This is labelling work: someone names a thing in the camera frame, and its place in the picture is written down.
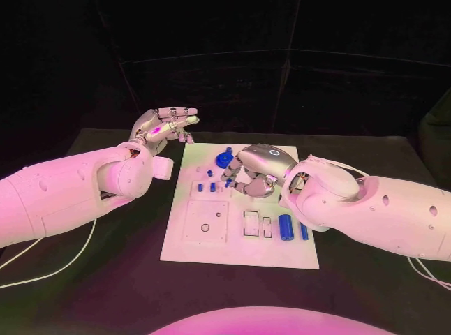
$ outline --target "white robotic arm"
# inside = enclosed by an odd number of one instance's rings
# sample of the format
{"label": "white robotic arm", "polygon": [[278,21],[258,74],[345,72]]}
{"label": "white robotic arm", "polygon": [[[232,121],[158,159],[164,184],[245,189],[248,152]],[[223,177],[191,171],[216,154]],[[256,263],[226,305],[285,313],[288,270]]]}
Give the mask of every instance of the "white robotic arm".
{"label": "white robotic arm", "polygon": [[237,153],[222,180],[233,180],[240,167],[252,182],[232,187],[259,198],[282,186],[279,204],[311,229],[335,228],[386,251],[451,261],[451,192],[364,173],[356,179],[350,166],[314,156],[297,163],[263,144]]}
{"label": "white robotic arm", "polygon": [[0,248],[60,234],[142,196],[151,178],[170,179],[173,161],[154,156],[165,140],[193,143],[183,127],[196,108],[148,110],[129,141],[24,167],[0,180]]}

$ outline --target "screw hole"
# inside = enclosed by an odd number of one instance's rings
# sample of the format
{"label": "screw hole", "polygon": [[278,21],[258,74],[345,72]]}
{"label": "screw hole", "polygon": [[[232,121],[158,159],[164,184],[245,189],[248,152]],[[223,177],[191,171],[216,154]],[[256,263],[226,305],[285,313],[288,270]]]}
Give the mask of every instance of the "screw hole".
{"label": "screw hole", "polygon": [[439,213],[435,206],[429,207],[429,213],[432,214],[432,216],[436,216],[436,214]]}

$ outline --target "blue round part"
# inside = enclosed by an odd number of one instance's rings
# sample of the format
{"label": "blue round part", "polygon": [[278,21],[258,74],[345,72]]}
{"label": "blue round part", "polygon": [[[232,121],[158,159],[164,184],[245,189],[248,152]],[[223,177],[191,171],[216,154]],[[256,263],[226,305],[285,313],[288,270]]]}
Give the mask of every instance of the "blue round part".
{"label": "blue round part", "polygon": [[279,234],[282,241],[294,240],[292,221],[288,214],[279,215]]}
{"label": "blue round part", "polygon": [[232,147],[227,147],[227,149],[224,150],[224,152],[222,152],[217,156],[216,156],[216,165],[224,169],[230,163],[233,159],[233,155],[232,155]]}

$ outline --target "dark table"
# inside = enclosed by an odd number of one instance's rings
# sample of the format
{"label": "dark table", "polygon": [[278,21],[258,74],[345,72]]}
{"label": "dark table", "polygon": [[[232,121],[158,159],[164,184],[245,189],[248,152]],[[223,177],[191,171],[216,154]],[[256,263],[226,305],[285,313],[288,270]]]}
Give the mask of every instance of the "dark table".
{"label": "dark table", "polygon": [[[111,147],[128,131],[83,129],[69,154]],[[196,133],[196,142],[294,145],[370,174],[433,184],[402,137]],[[147,334],[197,313],[236,306],[286,306],[327,312],[400,334],[451,333],[451,292],[419,277],[406,258],[315,233],[320,270],[161,262],[161,243],[183,144],[161,155],[176,166],[170,181],[98,219],[91,244],[73,265],[43,281],[0,290],[0,334]],[[0,271],[0,285],[53,272],[73,258],[91,225],[46,238]],[[7,260],[29,244],[10,246]],[[426,262],[451,281],[451,263]]]}

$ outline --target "silver robotic hand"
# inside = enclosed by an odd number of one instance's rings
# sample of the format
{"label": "silver robotic hand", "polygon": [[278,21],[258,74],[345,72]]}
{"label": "silver robotic hand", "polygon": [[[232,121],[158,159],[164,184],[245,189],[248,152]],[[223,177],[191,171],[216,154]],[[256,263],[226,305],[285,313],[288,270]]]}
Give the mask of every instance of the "silver robotic hand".
{"label": "silver robotic hand", "polygon": [[[230,187],[253,198],[265,198],[273,192],[273,186],[284,185],[291,169],[297,165],[294,158],[276,147],[266,144],[255,144],[236,154],[220,180],[232,180]],[[243,168],[252,181],[235,182],[237,173]]]}
{"label": "silver robotic hand", "polygon": [[193,143],[191,135],[183,130],[188,124],[196,124],[197,109],[167,107],[147,110],[132,125],[129,142],[139,143],[157,155],[167,145],[167,140]]}

